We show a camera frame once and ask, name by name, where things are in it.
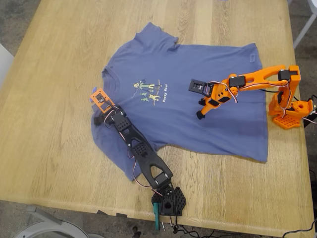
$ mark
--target blue t-shirt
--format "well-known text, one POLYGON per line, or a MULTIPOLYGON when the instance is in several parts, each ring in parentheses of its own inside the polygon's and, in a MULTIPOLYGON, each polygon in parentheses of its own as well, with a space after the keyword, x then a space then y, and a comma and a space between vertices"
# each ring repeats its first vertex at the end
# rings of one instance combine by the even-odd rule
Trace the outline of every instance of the blue t-shirt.
MULTIPOLYGON (((203 107, 198 104, 203 96, 188 91, 192 79, 222 81, 231 73, 261 69, 256 45, 180 45, 177 40, 148 23, 104 68, 104 91, 155 150, 171 144, 266 162, 265 92, 240 92, 237 104, 230 100, 199 120, 196 112, 203 107)), ((132 180, 134 159, 128 157, 116 129, 92 122, 92 133, 99 148, 132 180)))

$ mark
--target chair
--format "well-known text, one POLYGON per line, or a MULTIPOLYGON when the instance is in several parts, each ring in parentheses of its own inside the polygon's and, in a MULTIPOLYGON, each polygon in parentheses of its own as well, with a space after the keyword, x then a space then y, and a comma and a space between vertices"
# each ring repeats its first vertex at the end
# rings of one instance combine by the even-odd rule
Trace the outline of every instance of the chair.
POLYGON ((312 15, 310 16, 309 20, 306 22, 304 28, 302 31, 299 33, 298 37, 294 41, 293 47, 294 49, 297 47, 299 42, 302 40, 303 36, 306 34, 312 23, 317 17, 317 0, 308 0, 309 7, 311 8, 312 15))
POLYGON ((0 44, 0 88, 13 61, 13 55, 0 44))

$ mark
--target wooden table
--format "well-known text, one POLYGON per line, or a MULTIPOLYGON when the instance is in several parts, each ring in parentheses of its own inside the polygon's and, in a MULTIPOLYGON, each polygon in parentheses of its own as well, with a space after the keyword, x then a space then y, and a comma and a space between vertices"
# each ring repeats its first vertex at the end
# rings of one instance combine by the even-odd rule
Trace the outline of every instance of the wooden table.
MULTIPOLYGON (((94 144, 88 100, 110 57, 149 21, 181 44, 255 42, 263 67, 295 63, 286 0, 42 0, 0 91, 0 199, 154 219, 152 192, 94 144)), ((188 201, 179 223, 270 236, 308 228, 304 130, 269 119, 268 136, 266 164, 160 149, 188 201)))

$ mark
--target floor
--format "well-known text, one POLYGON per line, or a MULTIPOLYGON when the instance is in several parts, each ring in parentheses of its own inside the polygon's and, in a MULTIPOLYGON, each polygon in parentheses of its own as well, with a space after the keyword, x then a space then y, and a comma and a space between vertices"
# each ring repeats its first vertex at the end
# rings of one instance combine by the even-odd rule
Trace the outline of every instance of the floor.
MULTIPOLYGON (((1 0, 0 1, 0 43, 15 55, 32 16, 40 0, 1 0)), ((293 0, 290 5, 290 17, 295 38, 310 17, 311 11, 305 0, 293 0)), ((296 62, 300 66, 302 81, 300 84, 301 98, 307 100, 317 94, 317 20, 295 50, 296 62)), ((311 124, 305 128, 307 151, 310 169, 317 172, 317 126, 311 124)), ((0 201, 0 238, 14 237, 20 230, 34 223, 36 219, 24 212, 24 204, 0 201)), ((189 237, 181 232, 174 235, 172 228, 165 224, 166 232, 156 232, 154 223, 149 221, 112 217, 107 215, 88 214, 42 208, 57 218, 71 221, 88 233, 97 233, 105 238, 132 237, 132 228, 138 226, 142 237, 184 238, 189 237)), ((209 235, 212 230, 194 228, 201 236, 209 235)), ((221 231, 215 236, 225 235, 221 231)), ((257 238, 258 235, 238 234, 231 237, 257 238)))

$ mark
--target cartoon figure print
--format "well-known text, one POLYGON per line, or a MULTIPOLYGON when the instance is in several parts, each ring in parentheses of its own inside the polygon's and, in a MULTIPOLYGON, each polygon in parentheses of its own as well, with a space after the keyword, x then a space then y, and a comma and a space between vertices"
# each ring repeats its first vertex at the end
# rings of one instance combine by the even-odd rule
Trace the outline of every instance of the cartoon figure print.
POLYGON ((158 85, 155 84, 146 84, 145 79, 141 80, 138 83, 134 84, 134 87, 136 89, 141 89, 143 91, 147 91, 146 93, 140 93, 139 95, 143 96, 142 99, 140 99, 141 101, 153 101, 153 105, 155 106, 155 102, 159 101, 160 96, 158 96, 159 94, 159 90, 161 88, 161 84, 158 80, 158 85))
POLYGON ((134 84, 134 87, 136 89, 141 89, 141 90, 144 90, 144 91, 148 91, 150 93, 153 93, 154 92, 154 89, 155 90, 158 90, 161 88, 162 85, 159 84, 159 81, 158 81, 158 85, 155 85, 155 84, 146 84, 145 82, 145 79, 141 80, 140 82, 138 83, 135 83, 134 84))

